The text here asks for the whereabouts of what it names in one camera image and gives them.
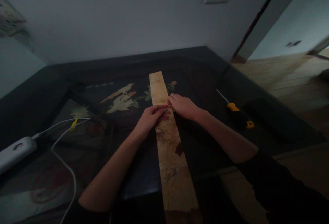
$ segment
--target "black sleeve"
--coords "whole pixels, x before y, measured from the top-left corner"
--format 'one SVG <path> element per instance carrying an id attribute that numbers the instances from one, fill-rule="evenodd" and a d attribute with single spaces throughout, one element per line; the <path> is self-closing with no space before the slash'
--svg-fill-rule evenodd
<path id="1" fill-rule="evenodd" d="M 270 223 L 329 223 L 329 201 L 272 157 L 258 152 L 237 167 L 252 184 L 258 202 L 269 211 Z"/>
<path id="2" fill-rule="evenodd" d="M 66 215 L 63 224 L 68 223 L 94 223 L 94 224 L 104 224 L 108 221 L 110 213 L 109 212 L 93 212 L 83 208 L 78 199 L 75 200 Z"/>

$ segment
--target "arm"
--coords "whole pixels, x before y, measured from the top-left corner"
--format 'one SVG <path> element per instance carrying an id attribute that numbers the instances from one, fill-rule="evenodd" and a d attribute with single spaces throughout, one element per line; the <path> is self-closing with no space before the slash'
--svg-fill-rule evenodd
<path id="1" fill-rule="evenodd" d="M 171 94 L 168 104 L 183 118 L 195 121 L 208 131 L 233 162 L 245 162 L 257 154 L 256 145 L 197 107 L 189 98 Z"/>
<path id="2" fill-rule="evenodd" d="M 288 169 L 236 133 L 190 99 L 172 94 L 168 104 L 179 115 L 199 123 L 219 143 L 230 159 L 252 184 L 256 199 L 269 211 L 270 222 L 291 220 L 298 223 L 329 219 L 329 201 L 295 179 Z"/>
<path id="3" fill-rule="evenodd" d="M 168 119 L 168 115 L 164 113 L 166 107 L 167 105 L 157 105 L 144 110 L 135 129 L 82 192 L 78 203 L 72 206 L 65 223 L 101 223 L 106 220 L 140 144 L 157 121 Z"/>

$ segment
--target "forearm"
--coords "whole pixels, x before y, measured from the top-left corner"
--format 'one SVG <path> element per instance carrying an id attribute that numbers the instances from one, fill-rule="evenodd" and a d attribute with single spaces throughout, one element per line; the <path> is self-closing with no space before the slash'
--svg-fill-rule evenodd
<path id="1" fill-rule="evenodd" d="M 256 145 L 224 125 L 209 112 L 200 109 L 194 121 L 208 131 L 233 162 L 245 162 L 257 154 Z"/>
<path id="2" fill-rule="evenodd" d="M 127 137 L 81 194 L 79 204 L 82 207 L 95 212 L 110 210 L 141 142 L 142 138 L 134 131 Z"/>

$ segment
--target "inlaid bird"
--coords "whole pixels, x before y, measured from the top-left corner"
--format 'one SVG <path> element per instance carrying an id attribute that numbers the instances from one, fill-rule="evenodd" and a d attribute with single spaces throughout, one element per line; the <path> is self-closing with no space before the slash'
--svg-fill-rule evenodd
<path id="1" fill-rule="evenodd" d="M 135 85 L 134 83 L 129 83 L 126 87 L 123 87 L 121 89 L 119 89 L 118 91 L 114 92 L 113 94 L 111 94 L 109 97 L 105 98 L 104 100 L 101 101 L 101 103 L 103 103 L 106 100 L 110 100 L 113 99 L 114 97 L 116 97 L 119 94 L 127 94 L 127 92 L 131 89 L 131 87 Z"/>

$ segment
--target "screwdriver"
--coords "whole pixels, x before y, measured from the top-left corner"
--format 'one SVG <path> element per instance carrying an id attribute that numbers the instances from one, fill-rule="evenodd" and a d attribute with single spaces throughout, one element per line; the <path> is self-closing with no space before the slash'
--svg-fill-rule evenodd
<path id="1" fill-rule="evenodd" d="M 228 103 L 227 107 L 232 111 L 233 118 L 237 122 L 237 124 L 241 127 L 245 127 L 247 129 L 252 129 L 255 127 L 254 123 L 248 118 L 248 116 L 240 111 L 233 102 L 229 102 L 218 89 L 217 92 L 223 97 L 223 99 Z"/>

